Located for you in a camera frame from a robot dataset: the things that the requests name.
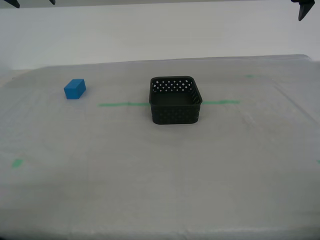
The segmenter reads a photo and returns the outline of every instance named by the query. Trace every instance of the black basket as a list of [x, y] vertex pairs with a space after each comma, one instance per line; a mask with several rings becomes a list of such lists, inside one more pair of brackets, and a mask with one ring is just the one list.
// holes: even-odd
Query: black basket
[[151, 79], [149, 102], [155, 124], [194, 124], [202, 98], [192, 77], [164, 76]]

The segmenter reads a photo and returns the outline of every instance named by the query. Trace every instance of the green tape line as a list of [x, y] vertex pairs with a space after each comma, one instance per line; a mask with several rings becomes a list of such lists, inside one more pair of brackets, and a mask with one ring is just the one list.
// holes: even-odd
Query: green tape line
[[24, 163], [24, 161], [22, 159], [16, 159], [12, 163], [12, 168], [16, 169], [16, 168], [20, 167], [23, 163]]
[[[224, 104], [239, 104], [239, 100], [220, 100], [220, 101], [204, 101], [203, 105], [224, 105]], [[116, 102], [116, 103], [100, 103], [98, 107], [122, 107], [122, 106], [132, 106], [132, 107], [145, 107], [149, 106], [148, 102]]]

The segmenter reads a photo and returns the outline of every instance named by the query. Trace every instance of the green mark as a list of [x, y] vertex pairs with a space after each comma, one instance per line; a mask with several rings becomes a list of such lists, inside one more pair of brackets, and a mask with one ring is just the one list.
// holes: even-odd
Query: green mark
[[239, 100], [220, 100], [220, 101], [204, 101], [204, 105], [223, 105], [223, 104], [239, 104]]
[[117, 103], [100, 103], [98, 107], [121, 107], [121, 106], [149, 106], [148, 102], [117, 102]]
[[16, 160], [14, 160], [13, 161], [13, 163], [12, 163], [12, 168], [13, 169], [17, 169], [17, 168], [19, 168], [20, 166], [21, 166], [21, 164], [23, 164], [24, 163], [24, 161], [22, 160], [22, 159], [16, 159]]

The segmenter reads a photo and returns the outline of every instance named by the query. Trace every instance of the blue cube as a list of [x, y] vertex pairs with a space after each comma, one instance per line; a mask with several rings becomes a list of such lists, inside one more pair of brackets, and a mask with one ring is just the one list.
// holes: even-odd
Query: blue cube
[[73, 79], [64, 87], [66, 99], [79, 99], [85, 90], [84, 79]]

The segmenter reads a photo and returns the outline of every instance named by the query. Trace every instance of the white backdrop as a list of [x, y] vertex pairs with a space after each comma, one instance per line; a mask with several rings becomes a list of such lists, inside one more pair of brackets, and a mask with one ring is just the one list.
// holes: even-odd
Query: white backdrop
[[0, 10], [0, 64], [35, 69], [136, 60], [306, 54], [320, 60], [320, 4], [289, 0]]

